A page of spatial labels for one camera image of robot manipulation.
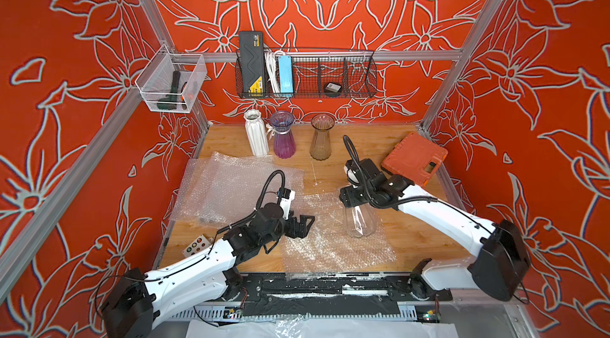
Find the white ribbed ceramic vase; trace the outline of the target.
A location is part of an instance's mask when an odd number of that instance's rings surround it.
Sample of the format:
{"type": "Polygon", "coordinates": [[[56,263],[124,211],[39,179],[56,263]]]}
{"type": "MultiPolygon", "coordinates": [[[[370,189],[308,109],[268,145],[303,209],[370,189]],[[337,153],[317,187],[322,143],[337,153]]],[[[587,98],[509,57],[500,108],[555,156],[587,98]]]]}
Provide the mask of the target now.
{"type": "Polygon", "coordinates": [[[250,109],[244,114],[246,121],[246,134],[252,153],[256,157],[268,155],[268,139],[265,122],[261,112],[257,109],[250,109]]]}

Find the clear smooth glass vase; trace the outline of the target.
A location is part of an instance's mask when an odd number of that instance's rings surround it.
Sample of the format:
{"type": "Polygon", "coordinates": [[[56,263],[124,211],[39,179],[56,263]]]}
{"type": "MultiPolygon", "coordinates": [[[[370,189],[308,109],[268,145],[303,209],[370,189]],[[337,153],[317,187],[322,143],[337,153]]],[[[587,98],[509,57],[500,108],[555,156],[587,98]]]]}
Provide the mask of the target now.
{"type": "Polygon", "coordinates": [[[376,212],[369,204],[345,209],[346,233],[352,238],[373,235],[377,229],[376,212]]]}

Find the white button control box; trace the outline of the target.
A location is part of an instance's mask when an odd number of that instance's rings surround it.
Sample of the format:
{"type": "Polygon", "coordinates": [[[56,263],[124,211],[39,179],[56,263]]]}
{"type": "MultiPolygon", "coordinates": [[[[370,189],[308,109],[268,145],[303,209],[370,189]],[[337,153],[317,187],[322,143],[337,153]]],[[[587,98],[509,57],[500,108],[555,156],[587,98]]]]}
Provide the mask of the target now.
{"type": "Polygon", "coordinates": [[[185,249],[182,251],[183,256],[185,258],[188,258],[192,255],[195,255],[195,254],[205,250],[206,248],[210,247],[211,242],[212,242],[212,240],[206,238],[205,235],[199,235],[189,245],[187,245],[187,247],[185,247],[185,249]]]}

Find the clear ribbed glass vase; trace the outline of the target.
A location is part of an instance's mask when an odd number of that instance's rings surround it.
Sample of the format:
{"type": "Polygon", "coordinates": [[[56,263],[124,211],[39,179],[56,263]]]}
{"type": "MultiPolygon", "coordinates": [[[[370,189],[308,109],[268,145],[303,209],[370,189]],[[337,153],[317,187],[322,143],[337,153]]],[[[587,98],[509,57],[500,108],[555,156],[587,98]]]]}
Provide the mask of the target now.
{"type": "Polygon", "coordinates": [[[331,115],[319,114],[311,120],[314,134],[311,142],[310,155],[318,161],[324,161],[331,155],[330,130],[335,126],[331,115]]]}

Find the orange plastic tool case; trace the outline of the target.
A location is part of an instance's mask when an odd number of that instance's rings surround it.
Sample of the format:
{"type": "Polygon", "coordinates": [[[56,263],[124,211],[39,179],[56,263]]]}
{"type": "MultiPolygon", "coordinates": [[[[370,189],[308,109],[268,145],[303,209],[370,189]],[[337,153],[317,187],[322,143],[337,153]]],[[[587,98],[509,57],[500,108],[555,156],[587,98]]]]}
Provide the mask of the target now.
{"type": "Polygon", "coordinates": [[[425,187],[443,164],[447,149],[416,133],[403,138],[381,163],[390,174],[397,174],[425,187]]]}

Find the black box with yellow label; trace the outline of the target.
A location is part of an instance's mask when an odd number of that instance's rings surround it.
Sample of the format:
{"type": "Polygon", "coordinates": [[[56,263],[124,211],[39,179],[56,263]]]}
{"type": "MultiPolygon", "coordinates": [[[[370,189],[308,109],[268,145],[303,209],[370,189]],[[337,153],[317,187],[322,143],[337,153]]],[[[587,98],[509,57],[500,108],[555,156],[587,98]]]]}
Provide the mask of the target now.
{"type": "Polygon", "coordinates": [[[263,34],[260,31],[240,31],[238,38],[243,93],[262,97],[266,93],[263,34]]]}

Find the purple blue glass vase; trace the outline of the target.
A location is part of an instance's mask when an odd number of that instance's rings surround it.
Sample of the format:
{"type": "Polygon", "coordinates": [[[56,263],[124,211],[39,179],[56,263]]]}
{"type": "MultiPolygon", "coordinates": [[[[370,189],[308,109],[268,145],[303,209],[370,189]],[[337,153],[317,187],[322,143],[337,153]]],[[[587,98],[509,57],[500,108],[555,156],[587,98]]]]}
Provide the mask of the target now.
{"type": "Polygon", "coordinates": [[[292,126],[295,117],[285,111],[274,113],[270,120],[271,134],[273,135],[274,153],[278,158],[291,158],[296,152],[295,139],[292,134],[292,126]]]}

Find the clear acrylic wall bin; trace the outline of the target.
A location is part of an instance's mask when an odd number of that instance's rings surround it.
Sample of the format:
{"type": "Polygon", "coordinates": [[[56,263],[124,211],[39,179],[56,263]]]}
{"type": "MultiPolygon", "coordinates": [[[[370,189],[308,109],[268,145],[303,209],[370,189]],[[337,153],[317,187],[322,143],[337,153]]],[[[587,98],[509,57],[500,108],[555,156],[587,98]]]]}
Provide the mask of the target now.
{"type": "Polygon", "coordinates": [[[173,53],[162,45],[135,80],[151,112],[190,113],[207,77],[201,54],[173,53]]]}

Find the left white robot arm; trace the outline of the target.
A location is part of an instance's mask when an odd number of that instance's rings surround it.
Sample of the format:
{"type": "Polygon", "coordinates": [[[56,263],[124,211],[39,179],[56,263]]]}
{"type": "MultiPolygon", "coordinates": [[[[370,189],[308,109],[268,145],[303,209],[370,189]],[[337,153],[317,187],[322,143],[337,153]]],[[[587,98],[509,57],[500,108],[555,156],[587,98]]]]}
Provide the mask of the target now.
{"type": "Polygon", "coordinates": [[[315,217],[285,213],[268,203],[234,224],[219,229],[210,247],[156,271],[138,268],[119,280],[98,306],[109,337],[146,337],[160,323],[205,301],[241,290],[238,265],[261,251],[271,252],[286,236],[305,238],[315,217]]]}

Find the light blue box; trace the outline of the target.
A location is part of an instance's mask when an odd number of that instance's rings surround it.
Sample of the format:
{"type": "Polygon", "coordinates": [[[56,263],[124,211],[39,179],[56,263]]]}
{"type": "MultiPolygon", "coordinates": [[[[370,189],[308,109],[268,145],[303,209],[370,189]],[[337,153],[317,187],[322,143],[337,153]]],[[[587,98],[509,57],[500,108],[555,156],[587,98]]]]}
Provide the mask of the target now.
{"type": "Polygon", "coordinates": [[[292,96],[294,94],[292,57],[289,55],[279,56],[278,68],[280,75],[280,92],[284,96],[292,96]]]}

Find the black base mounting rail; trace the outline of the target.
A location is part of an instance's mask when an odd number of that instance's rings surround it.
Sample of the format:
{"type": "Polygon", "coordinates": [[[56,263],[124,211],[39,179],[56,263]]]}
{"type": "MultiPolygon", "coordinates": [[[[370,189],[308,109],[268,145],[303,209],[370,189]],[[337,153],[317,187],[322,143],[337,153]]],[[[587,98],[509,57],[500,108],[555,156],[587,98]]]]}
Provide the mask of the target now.
{"type": "Polygon", "coordinates": [[[246,273],[230,296],[205,306],[223,305],[242,320],[282,317],[397,318],[423,321],[427,309],[437,311],[453,301],[449,290],[440,290],[423,301],[411,294],[409,274],[361,272],[345,274],[246,273]]]}

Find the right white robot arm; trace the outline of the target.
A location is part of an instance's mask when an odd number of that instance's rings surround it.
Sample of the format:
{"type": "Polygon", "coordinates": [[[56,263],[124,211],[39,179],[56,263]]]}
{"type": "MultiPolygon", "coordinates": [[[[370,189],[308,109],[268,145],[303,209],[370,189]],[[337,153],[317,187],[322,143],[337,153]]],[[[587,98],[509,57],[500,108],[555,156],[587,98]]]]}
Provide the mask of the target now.
{"type": "Polygon", "coordinates": [[[476,217],[432,196],[400,175],[386,177],[370,159],[346,162],[349,186],[339,198],[346,208],[394,209],[432,226],[468,253],[463,259],[423,259],[409,274],[407,289],[426,301],[441,290],[478,289],[497,301],[511,301],[531,267],[519,228],[476,217]]]}

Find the bubble wrap sheet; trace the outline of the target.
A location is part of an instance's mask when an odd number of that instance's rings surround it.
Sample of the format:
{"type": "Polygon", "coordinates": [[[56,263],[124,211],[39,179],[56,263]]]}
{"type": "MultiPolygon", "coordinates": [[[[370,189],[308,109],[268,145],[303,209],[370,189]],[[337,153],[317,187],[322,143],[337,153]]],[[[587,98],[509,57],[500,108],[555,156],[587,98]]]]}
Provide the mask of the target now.
{"type": "Polygon", "coordinates": [[[184,171],[172,220],[222,227],[249,215],[270,174],[281,169],[285,186],[303,194],[304,172],[281,167],[270,155],[235,158],[214,152],[210,158],[191,159],[184,171]]]}
{"type": "Polygon", "coordinates": [[[299,195],[292,209],[299,216],[315,217],[315,222],[307,237],[281,243],[290,275],[360,272],[397,261],[383,228],[370,236],[348,235],[346,209],[336,193],[299,195]]]}

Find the dark green handled tool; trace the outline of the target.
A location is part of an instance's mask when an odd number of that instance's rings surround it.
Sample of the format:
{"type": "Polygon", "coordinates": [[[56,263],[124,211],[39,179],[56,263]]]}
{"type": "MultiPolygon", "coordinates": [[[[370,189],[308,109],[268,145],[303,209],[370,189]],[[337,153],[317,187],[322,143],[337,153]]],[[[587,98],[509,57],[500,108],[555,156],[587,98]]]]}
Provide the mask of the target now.
{"type": "Polygon", "coordinates": [[[180,84],[180,71],[175,70],[173,72],[173,79],[170,86],[170,91],[168,95],[162,97],[157,101],[157,107],[162,111],[170,111],[175,110],[178,104],[178,94],[179,94],[179,84],[180,84]]]}

